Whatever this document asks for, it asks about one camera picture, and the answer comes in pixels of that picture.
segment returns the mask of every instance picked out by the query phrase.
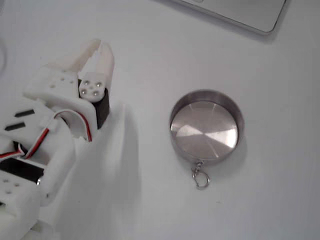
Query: cable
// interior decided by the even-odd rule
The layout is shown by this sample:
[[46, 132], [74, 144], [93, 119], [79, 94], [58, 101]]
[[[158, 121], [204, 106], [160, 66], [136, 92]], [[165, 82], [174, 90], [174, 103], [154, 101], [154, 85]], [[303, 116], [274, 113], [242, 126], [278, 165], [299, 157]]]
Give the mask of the cable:
[[74, 111], [74, 110], [71, 110], [71, 109], [62, 109], [62, 110], [56, 111], [53, 114], [51, 119], [48, 121], [48, 124], [42, 130], [40, 135], [36, 138], [34, 144], [30, 147], [30, 149], [27, 151], [27, 153], [25, 153], [23, 151], [22, 145], [19, 143], [17, 151], [0, 154], [0, 161], [8, 159], [8, 158], [14, 158], [14, 157], [22, 157], [24, 159], [31, 158], [35, 154], [35, 152], [38, 150], [38, 148], [40, 147], [42, 142], [45, 140], [45, 138], [48, 135], [48, 133], [50, 132], [48, 127], [51, 124], [51, 122], [53, 121], [53, 119], [55, 119], [56, 117], [58, 117], [62, 113], [71, 113], [71, 114], [74, 114], [75, 116], [77, 116], [78, 118], [80, 118], [80, 120], [82, 121], [82, 123], [84, 125], [84, 128], [85, 128], [87, 141], [88, 142], [92, 141], [92, 135], [91, 135], [91, 131], [90, 131], [90, 126], [89, 126], [89, 123], [88, 123], [88, 120], [86, 119], [86, 117], [80, 112], [77, 112], [77, 111]]

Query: stainless steel tin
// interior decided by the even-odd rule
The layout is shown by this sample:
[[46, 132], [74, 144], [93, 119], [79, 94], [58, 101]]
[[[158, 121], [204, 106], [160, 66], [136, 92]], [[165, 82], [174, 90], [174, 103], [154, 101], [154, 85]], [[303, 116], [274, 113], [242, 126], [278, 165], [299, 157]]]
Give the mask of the stainless steel tin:
[[244, 119], [227, 95], [197, 90], [175, 104], [169, 130], [175, 150], [196, 164], [197, 172], [202, 164], [217, 163], [233, 152], [243, 137]]

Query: white wire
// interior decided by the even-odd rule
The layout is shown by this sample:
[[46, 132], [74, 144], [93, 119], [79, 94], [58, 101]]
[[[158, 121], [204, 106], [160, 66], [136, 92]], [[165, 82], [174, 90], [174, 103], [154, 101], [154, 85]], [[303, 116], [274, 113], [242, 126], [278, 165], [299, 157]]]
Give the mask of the white wire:
[[34, 144], [29, 148], [28, 152], [25, 154], [24, 158], [28, 158], [29, 157], [29, 154], [33, 151], [34, 147], [38, 144], [38, 140], [39, 138], [43, 135], [43, 133], [46, 131], [46, 129], [48, 129], [48, 127], [50, 126], [50, 124], [52, 123], [52, 121], [60, 114], [62, 113], [71, 113], [71, 114], [74, 114], [76, 115], [83, 123], [84, 125], [84, 129], [85, 129], [85, 134], [87, 135], [87, 139], [89, 139], [89, 136], [88, 136], [88, 133], [87, 133], [87, 125], [86, 125], [86, 122], [85, 120], [83, 119], [83, 117], [76, 111], [74, 110], [71, 110], [71, 109], [62, 109], [62, 110], [59, 110], [59, 111], [56, 111], [52, 117], [50, 118], [50, 120], [48, 121], [48, 124], [46, 125], [46, 127], [41, 131], [41, 133], [38, 135], [38, 137], [36, 138]]

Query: red wire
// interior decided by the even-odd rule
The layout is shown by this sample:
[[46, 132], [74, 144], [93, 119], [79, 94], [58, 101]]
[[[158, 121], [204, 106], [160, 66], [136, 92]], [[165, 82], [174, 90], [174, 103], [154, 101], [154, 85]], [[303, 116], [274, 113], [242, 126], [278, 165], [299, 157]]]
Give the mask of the red wire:
[[8, 156], [11, 156], [11, 155], [20, 154], [20, 153], [21, 152], [19, 150], [18, 151], [6, 152], [6, 153], [3, 153], [3, 154], [0, 154], [0, 159], [8, 157]]
[[87, 135], [88, 135], [88, 141], [91, 142], [91, 141], [92, 141], [92, 136], [91, 136], [91, 131], [90, 131], [89, 123], [88, 123], [86, 117], [85, 117], [82, 113], [80, 113], [80, 112], [78, 112], [78, 111], [77, 111], [77, 113], [80, 114], [80, 116], [83, 118], [83, 120], [84, 120], [84, 122], [85, 122], [86, 133], [87, 133]]
[[42, 144], [42, 142], [44, 141], [45, 137], [47, 136], [47, 134], [49, 133], [49, 129], [46, 128], [43, 133], [41, 134], [41, 136], [39, 137], [38, 141], [36, 142], [34, 148], [32, 149], [32, 151], [29, 153], [28, 156], [25, 157], [25, 159], [28, 159], [30, 157], [32, 157], [33, 154], [35, 154], [35, 152], [38, 150], [38, 148], [40, 147], [40, 145]]

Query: key ring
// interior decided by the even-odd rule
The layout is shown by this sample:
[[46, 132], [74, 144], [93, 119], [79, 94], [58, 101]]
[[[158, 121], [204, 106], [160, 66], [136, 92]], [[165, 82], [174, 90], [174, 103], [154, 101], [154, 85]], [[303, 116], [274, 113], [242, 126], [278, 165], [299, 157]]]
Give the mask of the key ring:
[[[199, 190], [203, 190], [209, 186], [210, 183], [210, 177], [208, 174], [206, 174], [204, 171], [201, 171], [200, 168], [202, 167], [204, 163], [203, 162], [198, 162], [195, 165], [195, 168], [192, 170], [192, 178], [195, 181], [196, 188]], [[206, 183], [204, 185], [200, 185], [199, 182], [197, 181], [197, 176], [198, 175], [204, 175], [206, 179]]]

